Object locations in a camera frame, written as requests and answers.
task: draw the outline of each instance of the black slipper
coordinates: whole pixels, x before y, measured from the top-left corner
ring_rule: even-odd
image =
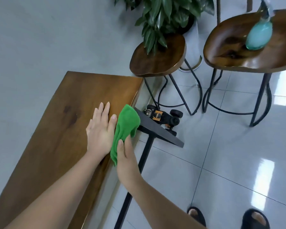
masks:
[[[190,215],[190,216],[192,218],[194,218],[197,222],[199,222],[200,224],[202,224],[203,226],[206,227],[206,221],[204,219],[202,212],[197,207],[191,206],[188,208],[187,213],[189,213],[191,209],[196,210],[198,214],[195,216],[193,216],[193,215]]]
[[[261,216],[263,216],[263,218],[266,221],[266,226],[261,224],[256,219],[252,218],[253,212],[257,212],[257,213],[261,214]],[[268,219],[266,218],[266,216],[262,212],[260,212],[259,210],[256,210],[256,209],[249,209],[244,213],[244,216],[242,218],[241,229],[270,229],[270,225],[269,225]]]

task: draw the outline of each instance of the remote control car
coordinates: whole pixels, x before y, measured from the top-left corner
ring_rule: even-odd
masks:
[[[172,109],[170,114],[168,114],[164,111],[159,111],[157,107],[149,104],[144,109],[143,113],[154,120],[156,123],[160,125],[165,124],[168,127],[166,128],[167,131],[169,131],[174,136],[177,135],[177,132],[173,131],[172,129],[174,126],[180,123],[180,118],[183,117],[183,112]]]

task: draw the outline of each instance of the left hand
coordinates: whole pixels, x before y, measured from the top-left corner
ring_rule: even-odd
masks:
[[[96,156],[101,161],[111,150],[114,132],[116,129],[117,116],[111,116],[108,122],[110,103],[101,103],[99,108],[95,108],[93,118],[86,128],[88,145],[87,153]]]

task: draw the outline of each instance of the green microfiber towel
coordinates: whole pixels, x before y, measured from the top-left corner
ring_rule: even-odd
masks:
[[[131,137],[134,137],[136,130],[140,125],[140,117],[137,112],[130,107],[128,104],[122,109],[118,122],[116,124],[116,132],[113,138],[113,144],[110,151],[110,157],[114,162],[114,166],[117,164],[117,147],[120,139],[125,141],[126,137],[130,134]]]

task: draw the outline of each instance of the right hand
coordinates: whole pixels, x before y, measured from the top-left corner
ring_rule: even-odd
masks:
[[[128,136],[123,143],[119,140],[117,147],[118,164],[117,172],[120,182],[129,189],[135,185],[137,181],[142,180],[141,173],[139,171],[136,156],[133,152],[130,136]]]

